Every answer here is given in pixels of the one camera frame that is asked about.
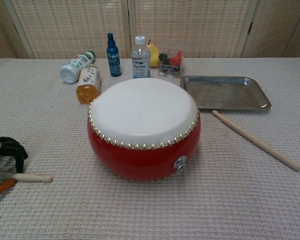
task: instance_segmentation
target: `white bottle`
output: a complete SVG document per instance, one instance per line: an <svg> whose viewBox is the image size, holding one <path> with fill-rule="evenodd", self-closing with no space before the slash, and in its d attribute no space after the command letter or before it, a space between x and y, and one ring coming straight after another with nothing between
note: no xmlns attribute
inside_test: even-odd
<svg viewBox="0 0 300 240"><path fill-rule="evenodd" d="M131 51L133 78L150 78L150 52L147 49L146 38L136 36L135 46Z"/></svg>
<svg viewBox="0 0 300 240"><path fill-rule="evenodd" d="M78 54L60 68L60 77L67 84L74 84L78 81L81 70L91 64L95 57L93 51Z"/></svg>

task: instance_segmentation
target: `drum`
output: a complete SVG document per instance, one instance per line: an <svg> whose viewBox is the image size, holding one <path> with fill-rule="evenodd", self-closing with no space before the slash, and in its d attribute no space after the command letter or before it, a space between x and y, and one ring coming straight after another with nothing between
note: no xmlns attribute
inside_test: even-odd
<svg viewBox="0 0 300 240"><path fill-rule="evenodd" d="M88 107L87 132L97 158L116 175L155 181L184 170L200 139L193 98L156 78L113 85Z"/></svg>

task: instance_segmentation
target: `pear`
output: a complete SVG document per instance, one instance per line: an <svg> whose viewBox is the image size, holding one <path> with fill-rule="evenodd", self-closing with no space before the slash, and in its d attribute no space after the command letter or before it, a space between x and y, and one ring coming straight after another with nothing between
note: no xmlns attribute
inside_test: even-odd
<svg viewBox="0 0 300 240"><path fill-rule="evenodd" d="M150 41L151 39L149 40L148 45L146 46L146 48L150 52L150 67L156 68L160 64L159 49L155 45L150 44Z"/></svg>

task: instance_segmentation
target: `textured cloth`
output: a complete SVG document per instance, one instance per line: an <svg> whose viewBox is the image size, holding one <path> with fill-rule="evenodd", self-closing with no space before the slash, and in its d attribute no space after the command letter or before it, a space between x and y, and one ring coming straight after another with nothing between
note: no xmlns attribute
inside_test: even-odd
<svg viewBox="0 0 300 240"><path fill-rule="evenodd" d="M25 172L54 176L0 195L0 240L300 240L300 172L211 111L200 113L199 146L183 174L155 183L112 174L90 147L77 85L59 77L66 62L0 60L0 136L25 147ZM101 92L132 78L130 59L121 60L120 77L106 59L96 65ZM270 110L219 112L300 163L300 58L186 59L183 74L256 80ZM0 171L14 165L0 157Z"/></svg>

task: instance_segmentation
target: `silver tray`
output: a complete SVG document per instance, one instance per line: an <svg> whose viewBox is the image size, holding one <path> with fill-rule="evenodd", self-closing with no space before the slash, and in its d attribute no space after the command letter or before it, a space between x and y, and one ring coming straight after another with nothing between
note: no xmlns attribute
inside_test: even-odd
<svg viewBox="0 0 300 240"><path fill-rule="evenodd" d="M243 76L182 76L180 86L200 109L266 110L271 103L258 83Z"/></svg>

